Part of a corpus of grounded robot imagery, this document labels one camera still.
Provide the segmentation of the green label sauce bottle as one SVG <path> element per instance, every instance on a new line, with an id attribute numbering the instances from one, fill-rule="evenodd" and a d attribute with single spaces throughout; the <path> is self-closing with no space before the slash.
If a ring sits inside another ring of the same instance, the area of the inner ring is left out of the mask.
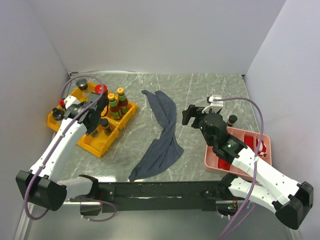
<path id="1" fill-rule="evenodd" d="M 129 110 L 129 102 L 125 95 L 124 89 L 122 87 L 119 87 L 117 89 L 117 95 L 118 95 L 118 104 L 120 106 L 121 112 L 123 115 L 125 115 Z"/>

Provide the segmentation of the black lid spice jar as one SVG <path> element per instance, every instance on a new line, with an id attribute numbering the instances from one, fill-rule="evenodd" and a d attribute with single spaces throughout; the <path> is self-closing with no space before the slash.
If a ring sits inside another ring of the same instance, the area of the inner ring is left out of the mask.
<path id="1" fill-rule="evenodd" d="M 79 78 L 76 81 L 76 86 L 80 89 L 83 98 L 89 97 L 91 90 L 89 88 L 88 81 L 85 78 Z"/>

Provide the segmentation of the red lid sauce jar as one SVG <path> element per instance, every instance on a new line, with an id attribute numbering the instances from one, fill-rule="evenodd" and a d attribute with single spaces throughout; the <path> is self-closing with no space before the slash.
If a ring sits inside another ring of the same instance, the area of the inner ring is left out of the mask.
<path id="1" fill-rule="evenodd" d="M 102 94 L 104 97 L 108 97 L 108 87 L 105 84 L 97 84 L 94 87 L 94 93 L 99 96 Z"/>

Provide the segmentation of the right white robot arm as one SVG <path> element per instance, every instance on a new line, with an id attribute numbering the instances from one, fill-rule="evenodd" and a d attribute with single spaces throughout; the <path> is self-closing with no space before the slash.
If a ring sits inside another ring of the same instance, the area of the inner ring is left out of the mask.
<path id="1" fill-rule="evenodd" d="M 254 186 L 241 177 L 228 173 L 221 180 L 220 196 L 246 198 L 275 214 L 290 229 L 297 230 L 314 205 L 314 188 L 282 174 L 259 156 L 242 140 L 227 130 L 227 123 L 217 112 L 205 112 L 193 104 L 182 112 L 182 124 L 194 118 L 192 127 L 200 129 L 206 144 L 220 159 L 244 171 L 258 181 Z"/>

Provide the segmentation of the red label sauce bottle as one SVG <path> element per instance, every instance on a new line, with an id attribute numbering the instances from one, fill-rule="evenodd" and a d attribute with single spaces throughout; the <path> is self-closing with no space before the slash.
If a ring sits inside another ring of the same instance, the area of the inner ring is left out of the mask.
<path id="1" fill-rule="evenodd" d="M 109 102 L 109 110 L 111 111 L 112 117 L 115 120 L 120 120 L 122 118 L 122 111 L 121 108 L 116 100 L 116 97 L 113 93 L 109 93 L 107 95 L 108 102 Z"/>

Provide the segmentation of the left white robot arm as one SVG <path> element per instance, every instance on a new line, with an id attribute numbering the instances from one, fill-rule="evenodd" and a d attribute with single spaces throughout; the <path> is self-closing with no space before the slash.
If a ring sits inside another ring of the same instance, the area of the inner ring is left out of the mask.
<path id="1" fill-rule="evenodd" d="M 80 175 L 65 181 L 59 179 L 78 141 L 100 125 L 107 97 L 91 93 L 84 102 L 71 95 L 65 101 L 66 112 L 55 137 L 28 171 L 21 170 L 16 175 L 25 208 L 32 203 L 48 211 L 57 211 L 65 200 L 84 196 L 88 201 L 94 201 L 100 195 L 99 183 L 94 177 Z"/>

